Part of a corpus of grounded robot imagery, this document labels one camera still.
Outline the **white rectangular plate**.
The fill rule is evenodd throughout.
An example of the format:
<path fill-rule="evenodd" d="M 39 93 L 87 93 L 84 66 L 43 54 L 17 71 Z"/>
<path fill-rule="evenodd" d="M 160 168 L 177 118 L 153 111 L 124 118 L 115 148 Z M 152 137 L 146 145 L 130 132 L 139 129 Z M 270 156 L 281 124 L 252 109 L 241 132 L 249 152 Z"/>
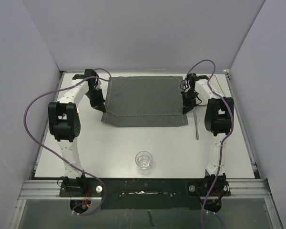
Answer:
<path fill-rule="evenodd" d="M 214 75 L 214 76 L 212 77 L 212 79 L 211 79 L 211 81 L 210 81 L 210 84 L 212 85 L 213 88 L 216 89 L 216 91 L 217 91 L 218 94 L 221 94 L 222 97 L 225 96 L 225 93 L 224 93 L 224 91 L 223 91 L 223 89 L 222 89 L 222 87 L 221 87 L 221 85 L 220 85 L 220 82 L 219 82 L 219 80 L 217 79 L 217 76 L 216 76 L 216 75 Z"/>

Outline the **clear plastic cup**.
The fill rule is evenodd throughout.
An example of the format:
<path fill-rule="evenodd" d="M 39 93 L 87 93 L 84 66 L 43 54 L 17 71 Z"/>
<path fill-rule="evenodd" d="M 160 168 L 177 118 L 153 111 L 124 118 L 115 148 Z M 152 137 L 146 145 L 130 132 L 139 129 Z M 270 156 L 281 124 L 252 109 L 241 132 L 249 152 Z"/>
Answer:
<path fill-rule="evenodd" d="M 153 165 L 153 156 L 147 151 L 141 151 L 135 156 L 135 163 L 140 175 L 146 176 L 149 174 Z"/>

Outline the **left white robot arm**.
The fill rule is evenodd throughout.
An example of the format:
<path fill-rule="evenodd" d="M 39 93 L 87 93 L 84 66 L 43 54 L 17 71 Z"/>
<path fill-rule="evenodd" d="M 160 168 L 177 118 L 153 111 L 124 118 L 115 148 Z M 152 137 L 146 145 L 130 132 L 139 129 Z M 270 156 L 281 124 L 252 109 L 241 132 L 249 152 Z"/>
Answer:
<path fill-rule="evenodd" d="M 81 131 L 77 106 L 84 96 L 87 96 L 93 109 L 106 112 L 105 100 L 98 79 L 93 69 L 85 70 L 84 74 L 76 74 L 72 78 L 73 88 L 68 89 L 58 101 L 48 105 L 50 134 L 57 141 L 64 161 L 64 178 L 62 187 L 70 188 L 77 195 L 87 192 L 86 177 L 80 163 L 77 137 Z"/>

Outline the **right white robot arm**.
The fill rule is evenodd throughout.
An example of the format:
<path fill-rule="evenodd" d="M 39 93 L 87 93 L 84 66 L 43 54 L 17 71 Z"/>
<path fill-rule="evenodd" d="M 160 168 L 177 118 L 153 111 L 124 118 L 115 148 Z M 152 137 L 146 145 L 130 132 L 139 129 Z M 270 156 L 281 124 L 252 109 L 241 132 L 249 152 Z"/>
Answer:
<path fill-rule="evenodd" d="M 205 176 L 208 180 L 203 182 L 203 191 L 214 195 L 225 186 L 225 145 L 234 129 L 234 100 L 218 92 L 209 77 L 195 73 L 186 76 L 181 94 L 183 114 L 206 102 L 204 126 L 210 134 L 210 151 Z"/>

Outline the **grey cloth placemat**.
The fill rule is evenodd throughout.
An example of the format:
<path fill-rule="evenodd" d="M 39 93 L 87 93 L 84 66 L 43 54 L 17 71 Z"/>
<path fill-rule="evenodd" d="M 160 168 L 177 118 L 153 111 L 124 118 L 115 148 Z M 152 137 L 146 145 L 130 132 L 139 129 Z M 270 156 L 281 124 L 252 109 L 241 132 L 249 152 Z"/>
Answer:
<path fill-rule="evenodd" d="M 183 114 L 181 76 L 114 77 L 108 83 L 102 122 L 115 127 L 179 127 Z"/>

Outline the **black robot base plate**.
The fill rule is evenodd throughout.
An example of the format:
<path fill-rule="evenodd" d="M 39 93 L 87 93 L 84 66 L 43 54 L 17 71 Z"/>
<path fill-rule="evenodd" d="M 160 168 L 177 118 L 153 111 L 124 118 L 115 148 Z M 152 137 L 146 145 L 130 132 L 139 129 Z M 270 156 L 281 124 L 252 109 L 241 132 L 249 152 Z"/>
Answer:
<path fill-rule="evenodd" d="M 100 198 L 101 210 L 116 209 L 172 209 L 205 208 L 217 212 L 222 206 L 222 198 L 231 195 L 225 177 L 214 176 L 198 179 L 128 179 L 106 178 L 104 184 L 95 179 L 67 184 L 64 179 L 59 196 L 72 198 L 70 207 L 84 213 L 93 198 Z"/>

